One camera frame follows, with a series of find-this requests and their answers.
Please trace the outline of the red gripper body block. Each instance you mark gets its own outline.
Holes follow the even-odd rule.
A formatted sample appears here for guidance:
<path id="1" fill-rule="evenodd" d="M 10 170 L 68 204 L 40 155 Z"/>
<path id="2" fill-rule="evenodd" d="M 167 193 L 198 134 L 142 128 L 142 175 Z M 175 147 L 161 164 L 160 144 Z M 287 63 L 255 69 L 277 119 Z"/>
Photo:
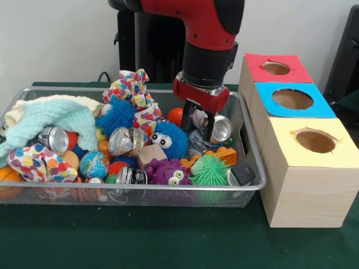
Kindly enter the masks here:
<path id="1" fill-rule="evenodd" d="M 216 89 L 205 89 L 193 86 L 183 79 L 182 71 L 174 78 L 173 92 L 178 98 L 200 106 L 209 113 L 221 111 L 229 99 L 229 89 L 227 87 L 220 86 Z"/>

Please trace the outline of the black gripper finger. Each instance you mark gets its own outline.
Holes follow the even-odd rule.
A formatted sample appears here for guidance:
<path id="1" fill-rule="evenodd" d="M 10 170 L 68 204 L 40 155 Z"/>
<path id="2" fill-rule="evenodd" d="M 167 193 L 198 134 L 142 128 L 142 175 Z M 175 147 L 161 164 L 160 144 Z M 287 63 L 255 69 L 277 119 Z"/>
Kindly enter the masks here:
<path id="1" fill-rule="evenodd" d="M 204 129 L 203 140 L 208 142 L 211 140 L 211 134 L 212 134 L 214 122 L 215 122 L 215 114 L 206 112 L 206 115 L 207 115 L 208 122 Z"/>
<path id="2" fill-rule="evenodd" d="M 190 126 L 190 109 L 192 108 L 192 102 L 186 100 L 182 112 L 181 128 L 188 130 Z"/>

